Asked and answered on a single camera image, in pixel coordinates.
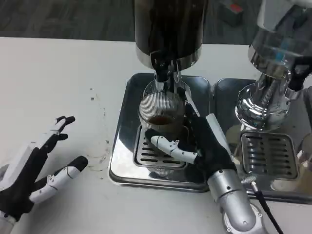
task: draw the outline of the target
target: floor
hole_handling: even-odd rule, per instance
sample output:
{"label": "floor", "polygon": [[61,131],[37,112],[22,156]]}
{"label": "floor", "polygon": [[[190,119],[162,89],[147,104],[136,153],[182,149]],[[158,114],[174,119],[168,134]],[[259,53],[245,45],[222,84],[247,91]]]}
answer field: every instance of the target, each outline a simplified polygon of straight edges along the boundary
{"label": "floor", "polygon": [[[243,9],[232,27],[210,0],[204,43],[249,44],[261,0],[232,0]],[[134,41],[132,0],[0,0],[0,37]]]}

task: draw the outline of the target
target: white table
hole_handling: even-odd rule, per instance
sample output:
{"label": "white table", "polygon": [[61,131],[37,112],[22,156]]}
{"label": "white table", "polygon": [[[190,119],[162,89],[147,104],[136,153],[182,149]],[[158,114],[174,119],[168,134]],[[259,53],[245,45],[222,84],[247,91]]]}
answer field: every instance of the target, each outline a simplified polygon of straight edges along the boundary
{"label": "white table", "polygon": [[[211,84],[256,78],[247,49],[204,45],[199,62],[184,74],[203,76]],[[140,64],[132,42],[0,38],[0,162],[36,139],[55,117],[74,115],[76,122],[65,129],[69,139],[58,143],[41,176],[79,155],[90,165],[57,196],[23,215],[14,234],[224,233],[209,193],[125,188],[109,180],[126,82],[139,72],[151,70]],[[310,233],[312,206],[269,205],[286,234]]]}

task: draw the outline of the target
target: drip tray grate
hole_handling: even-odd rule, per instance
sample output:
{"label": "drip tray grate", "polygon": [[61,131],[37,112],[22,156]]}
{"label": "drip tray grate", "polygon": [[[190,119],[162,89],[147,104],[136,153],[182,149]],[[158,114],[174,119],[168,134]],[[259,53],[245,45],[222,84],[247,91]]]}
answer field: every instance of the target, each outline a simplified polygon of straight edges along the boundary
{"label": "drip tray grate", "polygon": [[279,179],[297,178],[297,164],[289,136],[244,132],[241,143],[245,172]]}
{"label": "drip tray grate", "polygon": [[[188,136],[188,128],[183,127],[182,134]],[[136,150],[134,151],[134,163],[141,167],[151,167],[160,169],[184,169],[185,162],[177,161],[173,157],[155,151],[150,147],[145,139],[144,130],[138,128],[136,137]]]}

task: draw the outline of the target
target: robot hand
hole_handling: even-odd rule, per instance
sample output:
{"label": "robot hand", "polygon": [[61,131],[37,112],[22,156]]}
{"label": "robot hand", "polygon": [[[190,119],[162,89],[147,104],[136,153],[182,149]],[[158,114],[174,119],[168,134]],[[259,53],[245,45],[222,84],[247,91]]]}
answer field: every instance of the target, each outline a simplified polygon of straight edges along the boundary
{"label": "robot hand", "polygon": [[61,132],[74,117],[59,117],[39,141],[20,148],[10,164],[0,168],[0,233],[9,234],[24,213],[34,204],[52,197],[67,182],[74,179],[87,166],[88,160],[79,156],[67,166],[40,180],[37,177],[59,140],[68,138]]}
{"label": "robot hand", "polygon": [[168,141],[158,131],[148,129],[146,139],[173,158],[195,164],[205,175],[215,203],[223,213],[227,233],[267,234],[262,214],[250,203],[238,175],[222,129],[214,114],[200,116],[191,97],[185,94],[185,117],[196,140],[194,152],[184,151],[181,141]]}

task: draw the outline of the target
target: cable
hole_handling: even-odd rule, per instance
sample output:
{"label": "cable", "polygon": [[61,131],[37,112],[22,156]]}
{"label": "cable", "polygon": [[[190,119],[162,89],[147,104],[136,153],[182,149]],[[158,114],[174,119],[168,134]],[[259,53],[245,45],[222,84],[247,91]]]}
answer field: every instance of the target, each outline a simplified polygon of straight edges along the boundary
{"label": "cable", "polygon": [[251,182],[252,188],[253,188],[253,192],[255,197],[258,199],[258,201],[260,202],[263,210],[265,211],[265,213],[267,213],[269,219],[271,220],[272,224],[274,225],[275,229],[277,230],[277,232],[279,234],[284,234],[283,231],[281,230],[281,228],[279,227],[277,221],[275,220],[273,214],[270,211],[270,208],[263,196],[263,193],[258,189],[258,186],[256,184],[256,182]]}

